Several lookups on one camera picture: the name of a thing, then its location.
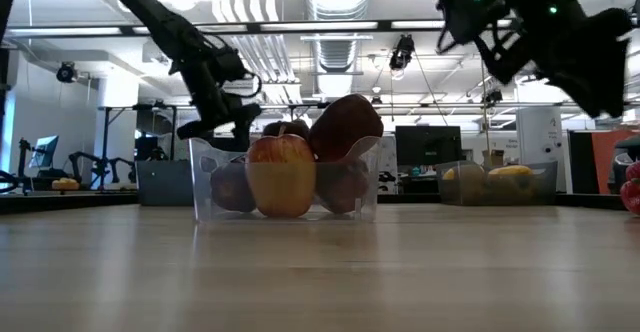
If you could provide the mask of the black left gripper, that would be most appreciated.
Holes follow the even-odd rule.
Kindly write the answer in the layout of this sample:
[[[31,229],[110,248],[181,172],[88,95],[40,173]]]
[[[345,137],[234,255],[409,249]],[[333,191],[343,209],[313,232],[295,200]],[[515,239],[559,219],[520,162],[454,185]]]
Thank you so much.
[[[225,82],[255,77],[242,63],[238,51],[229,45],[222,48],[209,44],[188,46],[173,60],[171,72],[180,73],[191,95],[191,104],[200,116],[200,120],[178,127],[177,136],[181,140],[211,140],[216,125],[234,122],[235,150],[246,152],[250,145],[251,124],[262,110],[256,103],[244,105],[241,102],[248,96],[227,93],[223,89]]]

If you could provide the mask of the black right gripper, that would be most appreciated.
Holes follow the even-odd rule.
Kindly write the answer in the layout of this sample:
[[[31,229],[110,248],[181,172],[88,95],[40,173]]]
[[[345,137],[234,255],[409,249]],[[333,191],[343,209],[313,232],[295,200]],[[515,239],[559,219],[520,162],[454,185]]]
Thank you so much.
[[[629,45],[624,35],[632,28],[622,8],[588,15],[579,0],[524,0],[527,60],[585,113],[623,115]]]

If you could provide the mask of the dark red apple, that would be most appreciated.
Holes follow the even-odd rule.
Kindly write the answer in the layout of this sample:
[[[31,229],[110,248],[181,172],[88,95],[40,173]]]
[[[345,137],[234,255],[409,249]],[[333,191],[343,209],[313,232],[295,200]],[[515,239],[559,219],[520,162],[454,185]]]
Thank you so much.
[[[346,214],[363,207],[369,190],[369,169],[362,160],[316,164],[315,193],[320,203],[334,214]]]
[[[211,199],[219,207],[243,213],[256,209],[243,158],[217,167],[210,176]]]
[[[277,121],[266,125],[262,136],[281,136],[285,134],[297,135],[305,140],[309,138],[310,128],[300,119],[294,121]]]
[[[349,94],[326,107],[312,125],[308,142],[320,162],[335,162],[362,138],[380,138],[383,130],[372,104],[359,94]]]

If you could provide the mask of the red yellow apple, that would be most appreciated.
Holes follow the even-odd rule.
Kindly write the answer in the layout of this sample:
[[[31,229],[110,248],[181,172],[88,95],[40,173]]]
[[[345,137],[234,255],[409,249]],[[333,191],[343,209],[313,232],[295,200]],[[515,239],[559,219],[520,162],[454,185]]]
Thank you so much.
[[[314,154],[294,134],[265,136],[248,150],[246,174],[258,211],[271,218],[298,218],[308,212],[316,185]]]

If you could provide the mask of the yellow bell pepper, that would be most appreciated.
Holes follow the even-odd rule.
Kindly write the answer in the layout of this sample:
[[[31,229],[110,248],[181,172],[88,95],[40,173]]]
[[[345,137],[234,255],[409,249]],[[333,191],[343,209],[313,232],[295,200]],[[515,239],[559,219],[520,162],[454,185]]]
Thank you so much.
[[[458,164],[442,175],[441,196],[445,202],[471,205],[484,194],[485,172],[478,165]]]
[[[534,173],[523,165],[492,169],[487,176],[490,195],[498,202],[524,203],[533,196]]]

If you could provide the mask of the white cylindrical appliance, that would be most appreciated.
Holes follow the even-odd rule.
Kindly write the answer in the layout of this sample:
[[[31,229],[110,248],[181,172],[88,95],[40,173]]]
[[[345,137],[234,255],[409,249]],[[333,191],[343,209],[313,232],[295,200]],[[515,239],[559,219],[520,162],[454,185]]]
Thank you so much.
[[[516,113],[521,164],[556,162],[556,191],[566,192],[561,110],[558,106],[526,107]]]

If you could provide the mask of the orange partition panel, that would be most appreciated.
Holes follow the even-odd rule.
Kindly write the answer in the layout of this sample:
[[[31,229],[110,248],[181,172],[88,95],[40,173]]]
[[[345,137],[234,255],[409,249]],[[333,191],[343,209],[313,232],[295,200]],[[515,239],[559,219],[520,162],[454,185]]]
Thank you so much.
[[[591,134],[594,163],[600,194],[610,194],[608,187],[609,175],[612,170],[612,162],[615,156],[615,145],[623,140],[636,136],[638,131],[613,130],[605,132],[593,132]]]

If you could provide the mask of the red bell pepper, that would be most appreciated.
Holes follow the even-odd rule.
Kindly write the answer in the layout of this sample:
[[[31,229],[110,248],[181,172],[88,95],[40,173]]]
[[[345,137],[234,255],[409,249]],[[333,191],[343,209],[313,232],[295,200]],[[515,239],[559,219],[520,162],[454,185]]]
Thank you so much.
[[[625,208],[640,216],[640,161],[629,165],[625,171],[626,181],[620,188],[620,197]]]

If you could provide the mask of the black overhead crossbar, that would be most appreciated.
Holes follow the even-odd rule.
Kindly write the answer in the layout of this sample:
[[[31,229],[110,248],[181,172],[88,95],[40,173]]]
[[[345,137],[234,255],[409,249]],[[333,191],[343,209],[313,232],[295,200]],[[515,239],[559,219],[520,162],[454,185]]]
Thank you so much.
[[[444,20],[338,20],[294,22],[202,23],[195,27],[205,35],[258,35],[258,34],[315,34],[315,33],[387,33],[387,32],[439,32]],[[80,38],[80,37],[138,37],[150,36],[142,25],[111,26],[46,26],[10,27],[10,38]]]

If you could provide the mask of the black round ceiling lamp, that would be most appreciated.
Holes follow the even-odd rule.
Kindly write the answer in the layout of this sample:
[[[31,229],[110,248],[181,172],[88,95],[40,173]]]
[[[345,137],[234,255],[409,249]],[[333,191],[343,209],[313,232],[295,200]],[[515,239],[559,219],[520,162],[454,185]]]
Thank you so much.
[[[56,79],[61,83],[71,84],[77,81],[78,72],[74,62],[62,62],[56,72]]]

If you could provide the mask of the clear plastic container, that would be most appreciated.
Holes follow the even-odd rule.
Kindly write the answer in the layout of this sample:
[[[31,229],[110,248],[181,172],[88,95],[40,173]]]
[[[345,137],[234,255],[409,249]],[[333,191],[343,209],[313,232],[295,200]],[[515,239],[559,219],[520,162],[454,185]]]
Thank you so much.
[[[323,220],[346,219],[356,221],[372,221],[375,218],[378,194],[378,156],[380,152],[380,139],[366,137],[358,141],[342,159],[335,161],[362,160],[369,169],[369,190],[366,195],[366,203],[363,207],[356,204],[354,212],[346,214],[334,214],[321,205],[319,198],[314,193],[313,202],[306,214],[298,218],[271,218],[262,215],[256,209],[250,213],[228,211],[217,206],[211,199],[210,176],[219,166],[224,166],[234,159],[243,158],[246,165],[247,154],[240,152],[227,152],[215,149],[202,139],[189,141],[190,160],[192,169],[194,216],[199,223],[213,223],[222,220],[238,219],[280,219],[280,220]]]

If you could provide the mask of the black computer monitor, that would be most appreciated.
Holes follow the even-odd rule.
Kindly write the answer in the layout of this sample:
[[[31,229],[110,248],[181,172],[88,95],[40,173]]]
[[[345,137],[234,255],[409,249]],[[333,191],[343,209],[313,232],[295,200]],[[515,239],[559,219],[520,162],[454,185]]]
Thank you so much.
[[[463,159],[461,130],[457,126],[397,126],[397,163],[435,166]]]

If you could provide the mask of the lit computer monitor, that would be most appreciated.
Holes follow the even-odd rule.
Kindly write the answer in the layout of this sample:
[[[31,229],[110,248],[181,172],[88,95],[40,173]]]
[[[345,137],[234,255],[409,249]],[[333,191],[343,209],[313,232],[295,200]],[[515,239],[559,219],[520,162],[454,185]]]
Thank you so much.
[[[57,143],[58,135],[52,135],[39,138],[35,147],[32,149],[32,157],[29,162],[30,168],[49,168],[53,164],[53,158]]]

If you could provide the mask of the silver ceiling air duct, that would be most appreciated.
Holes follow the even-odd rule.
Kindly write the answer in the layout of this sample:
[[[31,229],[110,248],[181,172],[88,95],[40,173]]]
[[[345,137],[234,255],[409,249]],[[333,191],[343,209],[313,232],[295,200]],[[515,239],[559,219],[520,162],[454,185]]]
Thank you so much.
[[[341,22],[363,20],[369,0],[306,0],[307,18],[313,21]],[[318,92],[327,98],[351,93],[359,42],[353,33],[335,30],[313,42]]]

